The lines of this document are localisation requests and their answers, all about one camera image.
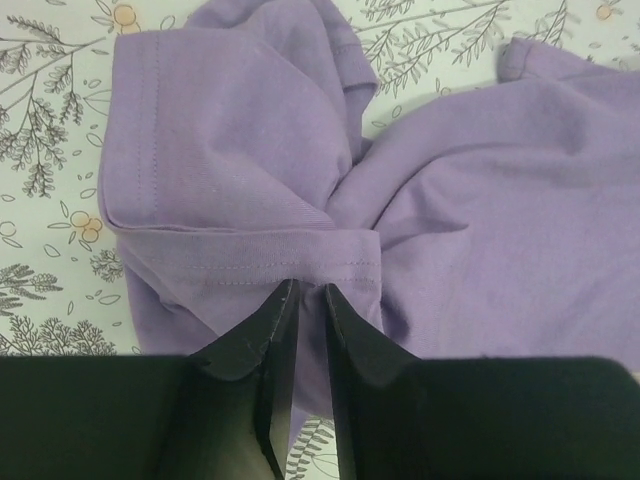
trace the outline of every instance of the lavender garment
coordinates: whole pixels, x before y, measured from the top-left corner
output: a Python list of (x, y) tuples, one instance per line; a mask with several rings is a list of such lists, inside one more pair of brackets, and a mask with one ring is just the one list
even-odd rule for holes
[(145, 352), (193, 352), (297, 278), (306, 412), (331, 414), (329, 282), (421, 357), (640, 369), (640, 73), (513, 40), (499, 75), (365, 152), (375, 77), (328, 0), (120, 37), (100, 206)]

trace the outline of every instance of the table surface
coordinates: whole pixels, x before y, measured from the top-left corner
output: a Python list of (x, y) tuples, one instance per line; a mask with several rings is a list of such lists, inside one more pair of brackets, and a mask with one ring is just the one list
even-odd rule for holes
[[(140, 354), (96, 203), (113, 42), (178, 28), (203, 0), (1, 3), (0, 354)], [(496, 57), (514, 35), (640, 68), (637, 0), (336, 3), (380, 78), (367, 136), (437, 96), (494, 83)], [(416, 68), (389, 68), (404, 59)], [(45, 121), (32, 128), (34, 116)], [(289, 478), (338, 478), (330, 422), (312, 419), (292, 453)]]

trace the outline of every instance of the floral tablecloth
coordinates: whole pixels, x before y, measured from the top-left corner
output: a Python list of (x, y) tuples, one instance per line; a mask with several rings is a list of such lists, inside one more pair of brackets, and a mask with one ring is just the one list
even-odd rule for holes
[[(2, 0), (0, 355), (139, 354), (96, 174), (117, 35), (182, 25), (204, 0)], [(337, 0), (380, 78), (365, 134), (494, 82), (514, 35), (640, 68), (637, 0)], [(330, 422), (310, 421), (291, 479), (338, 478)]]

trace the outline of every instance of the purple fabric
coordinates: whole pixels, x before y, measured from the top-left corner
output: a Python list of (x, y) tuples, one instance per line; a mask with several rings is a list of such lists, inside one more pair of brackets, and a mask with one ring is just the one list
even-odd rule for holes
[(144, 351), (193, 352), (297, 278), (306, 412), (331, 414), (329, 282), (421, 357), (640, 369), (640, 73), (526, 40), (498, 68), (354, 166), (375, 78), (328, 0), (217, 0), (120, 37), (100, 205)]

